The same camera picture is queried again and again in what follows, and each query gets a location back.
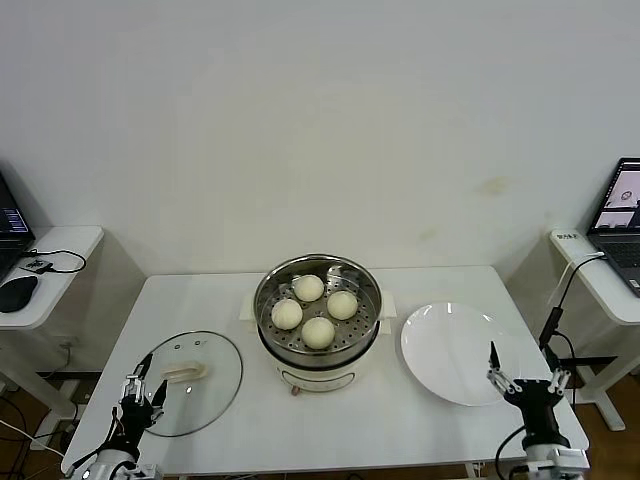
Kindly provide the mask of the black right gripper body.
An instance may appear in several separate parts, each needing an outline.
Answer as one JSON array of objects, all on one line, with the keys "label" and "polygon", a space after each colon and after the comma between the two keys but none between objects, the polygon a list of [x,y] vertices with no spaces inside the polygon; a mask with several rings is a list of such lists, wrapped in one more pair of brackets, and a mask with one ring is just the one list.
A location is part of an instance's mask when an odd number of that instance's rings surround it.
[{"label": "black right gripper body", "polygon": [[522,447],[538,445],[566,446],[554,414],[555,406],[564,399],[564,391],[549,380],[516,379],[504,399],[521,412],[525,437]]}]

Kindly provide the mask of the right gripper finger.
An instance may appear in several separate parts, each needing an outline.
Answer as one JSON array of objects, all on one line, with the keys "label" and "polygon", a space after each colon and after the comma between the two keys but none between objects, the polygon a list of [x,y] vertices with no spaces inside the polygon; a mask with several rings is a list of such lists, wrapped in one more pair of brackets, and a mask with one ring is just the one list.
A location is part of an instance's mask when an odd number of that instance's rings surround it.
[{"label": "right gripper finger", "polygon": [[552,394],[563,395],[571,378],[571,371],[564,368],[549,345],[543,348],[544,358],[552,373],[548,391]]},{"label": "right gripper finger", "polygon": [[520,391],[520,386],[507,375],[502,369],[496,345],[490,342],[489,369],[487,371],[487,379],[493,387],[502,395],[513,395]]}]

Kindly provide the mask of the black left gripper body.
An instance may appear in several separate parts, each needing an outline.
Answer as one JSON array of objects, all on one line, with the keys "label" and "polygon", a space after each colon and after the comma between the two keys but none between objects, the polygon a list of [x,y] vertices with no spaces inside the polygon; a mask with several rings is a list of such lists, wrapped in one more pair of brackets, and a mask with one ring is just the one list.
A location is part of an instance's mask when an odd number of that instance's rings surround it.
[{"label": "black left gripper body", "polygon": [[152,426],[154,409],[145,398],[139,403],[135,396],[120,401],[121,416],[116,421],[111,446],[122,451],[136,451],[145,430]]}]

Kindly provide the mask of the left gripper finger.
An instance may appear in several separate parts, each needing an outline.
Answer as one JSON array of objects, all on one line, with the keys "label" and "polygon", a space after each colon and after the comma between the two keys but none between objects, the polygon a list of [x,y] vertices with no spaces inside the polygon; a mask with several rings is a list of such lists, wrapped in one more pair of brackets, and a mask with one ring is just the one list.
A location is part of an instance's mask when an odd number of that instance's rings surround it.
[{"label": "left gripper finger", "polygon": [[153,395],[153,398],[151,400],[152,419],[158,419],[164,413],[163,407],[167,395],[167,385],[167,380],[163,380]]},{"label": "left gripper finger", "polygon": [[145,395],[145,378],[151,366],[153,354],[148,353],[134,368],[132,374],[126,377],[123,383],[123,398],[132,397],[134,400],[143,400]]}]

